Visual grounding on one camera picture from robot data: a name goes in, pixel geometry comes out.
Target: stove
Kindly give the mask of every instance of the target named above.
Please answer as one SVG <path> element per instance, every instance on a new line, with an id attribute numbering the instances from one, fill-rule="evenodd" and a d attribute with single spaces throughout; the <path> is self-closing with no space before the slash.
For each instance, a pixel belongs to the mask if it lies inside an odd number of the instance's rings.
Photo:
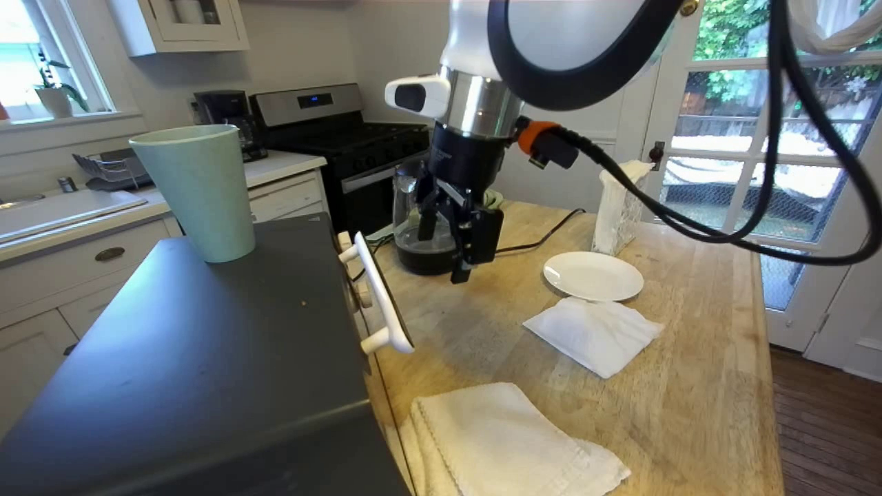
<path id="1" fill-rule="evenodd" d="M 324 155 L 333 230 L 377 230 L 391 222 L 394 168 L 428 156 L 421 123 L 364 120 L 357 82 L 252 95 L 260 145 Z"/>

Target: sink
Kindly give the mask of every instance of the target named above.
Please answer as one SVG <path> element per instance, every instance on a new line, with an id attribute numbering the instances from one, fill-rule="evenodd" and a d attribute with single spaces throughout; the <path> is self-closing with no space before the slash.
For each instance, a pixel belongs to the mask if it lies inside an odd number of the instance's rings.
<path id="1" fill-rule="evenodd" d="M 0 246 L 55 230 L 89 217 L 103 217 L 111 213 L 132 210 L 147 203 L 144 197 L 117 190 L 77 190 L 67 196 L 29 197 L 29 200 L 4 200 L 0 203 Z"/>

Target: white cabinet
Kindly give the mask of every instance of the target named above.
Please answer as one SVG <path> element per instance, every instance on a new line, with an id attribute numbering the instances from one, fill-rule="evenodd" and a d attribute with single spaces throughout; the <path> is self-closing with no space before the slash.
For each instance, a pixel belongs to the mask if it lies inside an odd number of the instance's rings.
<path id="1" fill-rule="evenodd" d="M 121 288 L 120 283 L 104 286 L 100 292 L 92 292 L 89 297 L 62 305 L 58 312 L 77 337 L 87 337 L 87 330 L 104 312 L 104 305 L 111 305 L 120 288 Z"/>
<path id="2" fill-rule="evenodd" d="M 113 0 L 131 54 L 248 49 L 241 0 Z"/>
<path id="3" fill-rule="evenodd" d="M 256 188 L 248 196 L 256 222 L 328 213 L 324 177 L 318 170 Z"/>
<path id="4" fill-rule="evenodd" d="M 0 328 L 0 438 L 49 383 L 74 342 L 58 312 Z"/>
<path id="5" fill-rule="evenodd" d="M 149 219 L 0 265 L 0 438 L 168 235 Z"/>

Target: hardwood floor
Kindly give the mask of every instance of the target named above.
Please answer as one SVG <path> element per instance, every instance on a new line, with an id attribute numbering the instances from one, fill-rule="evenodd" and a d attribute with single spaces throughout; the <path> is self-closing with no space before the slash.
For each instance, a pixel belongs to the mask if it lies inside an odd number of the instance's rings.
<path id="1" fill-rule="evenodd" d="M 882 383 L 773 346 L 789 496 L 882 494 Z"/>

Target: folded napkin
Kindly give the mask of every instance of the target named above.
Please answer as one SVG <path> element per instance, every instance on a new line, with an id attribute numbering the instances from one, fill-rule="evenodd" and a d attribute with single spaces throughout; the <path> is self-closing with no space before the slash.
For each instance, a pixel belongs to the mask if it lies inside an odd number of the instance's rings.
<path id="1" fill-rule="evenodd" d="M 419 496 L 601 496 L 631 473 L 558 429 L 514 383 L 419 397 L 402 440 Z"/>
<path id="2" fill-rule="evenodd" d="M 562 297 L 528 319 L 523 328 L 601 376 L 625 370 L 663 334 L 657 321 L 630 305 L 577 297 Z"/>

